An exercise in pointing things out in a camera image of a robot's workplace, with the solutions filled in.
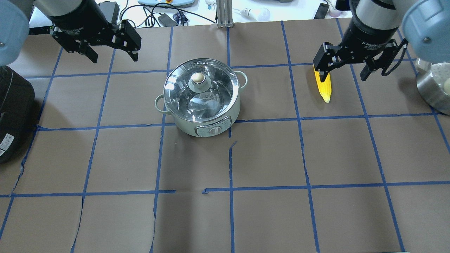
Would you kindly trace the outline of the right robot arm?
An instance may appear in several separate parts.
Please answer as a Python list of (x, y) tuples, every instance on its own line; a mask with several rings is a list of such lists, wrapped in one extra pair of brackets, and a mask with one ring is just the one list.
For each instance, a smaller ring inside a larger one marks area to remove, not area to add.
[(381, 69), (387, 76), (401, 50), (411, 45), (416, 56), (433, 64), (449, 62), (448, 0), (337, 0), (336, 10), (352, 19), (338, 45), (323, 42), (313, 60), (316, 80), (347, 64), (363, 64), (360, 78)]

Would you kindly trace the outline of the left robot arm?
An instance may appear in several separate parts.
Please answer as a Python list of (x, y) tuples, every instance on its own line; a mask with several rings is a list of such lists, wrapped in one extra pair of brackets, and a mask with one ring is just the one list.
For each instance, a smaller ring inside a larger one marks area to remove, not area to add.
[(132, 24), (119, 19), (117, 2), (94, 0), (2, 0), (0, 64), (13, 63), (30, 33), (29, 21), (35, 11), (51, 27), (49, 34), (68, 53), (78, 53), (96, 63), (93, 46), (106, 45), (125, 51), (138, 61), (141, 37)]

